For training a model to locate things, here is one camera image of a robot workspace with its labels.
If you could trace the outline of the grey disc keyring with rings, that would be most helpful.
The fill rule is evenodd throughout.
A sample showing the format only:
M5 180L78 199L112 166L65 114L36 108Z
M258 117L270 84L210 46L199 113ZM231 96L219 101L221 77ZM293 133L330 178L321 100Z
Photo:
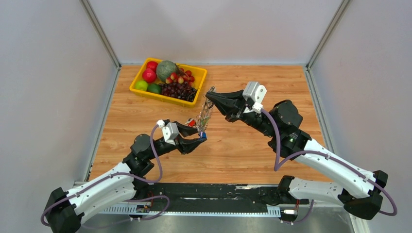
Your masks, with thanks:
M204 133L207 129L208 126L208 121L211 118L212 112L213 112L213 107L214 104L211 100L209 100L205 95L205 101L202 105L202 109L199 113L199 115L196 117L196 128L199 133Z

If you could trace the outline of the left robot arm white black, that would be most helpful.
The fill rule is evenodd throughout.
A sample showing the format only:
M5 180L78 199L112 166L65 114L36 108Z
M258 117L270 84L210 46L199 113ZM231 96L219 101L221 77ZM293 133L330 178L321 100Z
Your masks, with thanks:
M40 221L54 233L75 233L91 217L114 204L145 200L147 186L163 177L161 155L174 150L188 154L206 140L206 134L194 127L159 120L150 134L138 135L130 153L103 175L67 191L61 187L53 190Z

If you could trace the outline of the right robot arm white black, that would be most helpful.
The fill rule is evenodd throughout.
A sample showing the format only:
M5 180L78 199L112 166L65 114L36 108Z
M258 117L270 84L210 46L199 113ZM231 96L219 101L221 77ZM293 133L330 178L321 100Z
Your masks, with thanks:
M305 164L330 178L330 182L282 177L277 195L282 202L320 200L343 207L348 213L371 220L381 212L388 197L387 173L355 166L332 153L300 129L303 117L291 100L276 103L270 111L262 107L263 88L231 93L207 92L209 99L229 122L242 121L270 137L268 146L276 154L274 170L287 161Z

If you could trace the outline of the red tag key bunch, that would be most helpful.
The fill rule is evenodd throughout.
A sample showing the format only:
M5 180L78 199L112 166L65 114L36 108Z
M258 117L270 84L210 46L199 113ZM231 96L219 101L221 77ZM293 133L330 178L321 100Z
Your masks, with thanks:
M187 126L189 126L189 127L196 127L196 120L195 119L193 119L193 118L189 118L187 121L186 121L186 125Z

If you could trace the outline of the dark purple grape bunch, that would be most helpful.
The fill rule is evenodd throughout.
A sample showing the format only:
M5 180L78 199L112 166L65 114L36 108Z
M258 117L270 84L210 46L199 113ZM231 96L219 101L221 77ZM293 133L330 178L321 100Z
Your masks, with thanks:
M184 100L193 102L197 95L197 89L190 86L189 83L160 83L161 95L166 97L175 98L178 100Z

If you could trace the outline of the red cherry bunch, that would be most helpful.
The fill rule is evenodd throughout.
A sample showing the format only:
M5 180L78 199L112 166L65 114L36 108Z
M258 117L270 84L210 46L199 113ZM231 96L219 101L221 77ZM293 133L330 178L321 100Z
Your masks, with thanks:
M179 68L178 73L173 72L165 81L166 84L178 83L194 87L195 77L191 70Z

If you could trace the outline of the dark green lime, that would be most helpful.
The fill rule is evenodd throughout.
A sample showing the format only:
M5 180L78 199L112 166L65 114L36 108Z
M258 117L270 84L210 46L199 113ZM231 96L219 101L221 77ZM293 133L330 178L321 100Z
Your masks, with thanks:
M162 87L156 83L150 83L147 87L147 91L150 93L160 95L162 93Z

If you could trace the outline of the green melon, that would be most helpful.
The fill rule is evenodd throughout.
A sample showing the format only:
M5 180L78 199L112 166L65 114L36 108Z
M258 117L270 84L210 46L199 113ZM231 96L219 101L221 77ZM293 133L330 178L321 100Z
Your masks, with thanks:
M156 75L162 82L165 82L173 72L178 73L178 70L179 68L176 63L164 60L157 65Z

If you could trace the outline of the light green lime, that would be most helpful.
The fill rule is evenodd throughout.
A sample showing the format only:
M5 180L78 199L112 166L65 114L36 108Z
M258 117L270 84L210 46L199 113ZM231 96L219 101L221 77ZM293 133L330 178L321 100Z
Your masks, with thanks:
M148 83L145 80L138 80L136 81L134 88L139 91L147 91Z

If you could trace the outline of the red apple lower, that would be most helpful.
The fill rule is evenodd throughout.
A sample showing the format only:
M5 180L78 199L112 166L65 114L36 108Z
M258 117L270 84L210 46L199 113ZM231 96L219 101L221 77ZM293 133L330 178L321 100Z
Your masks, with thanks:
M150 68L147 68L142 73L142 79L147 83L153 83L157 79L157 74Z

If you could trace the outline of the red apple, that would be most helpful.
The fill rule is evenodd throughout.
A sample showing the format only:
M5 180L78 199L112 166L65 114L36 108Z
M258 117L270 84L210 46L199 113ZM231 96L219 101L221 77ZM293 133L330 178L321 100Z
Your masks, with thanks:
M148 61L146 64L147 69L151 69L153 72L156 72L158 66L158 62L156 61Z
M142 73L142 79L147 83L153 83L157 79L157 74L150 68L147 68Z

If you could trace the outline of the red apple upper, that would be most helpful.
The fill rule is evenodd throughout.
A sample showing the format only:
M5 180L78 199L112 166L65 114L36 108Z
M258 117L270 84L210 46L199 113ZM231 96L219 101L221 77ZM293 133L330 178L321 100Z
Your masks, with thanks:
M158 62L156 61L148 61L146 64L147 69L151 69L153 72L156 72L158 66Z

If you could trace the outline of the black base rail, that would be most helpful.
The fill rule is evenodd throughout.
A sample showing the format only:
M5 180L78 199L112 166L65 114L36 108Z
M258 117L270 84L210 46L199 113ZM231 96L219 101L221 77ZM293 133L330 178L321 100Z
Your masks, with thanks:
M162 209L165 216L280 217L285 209L296 210L310 203L277 191L272 184L155 183L138 194L141 202L121 202L106 214L153 216Z

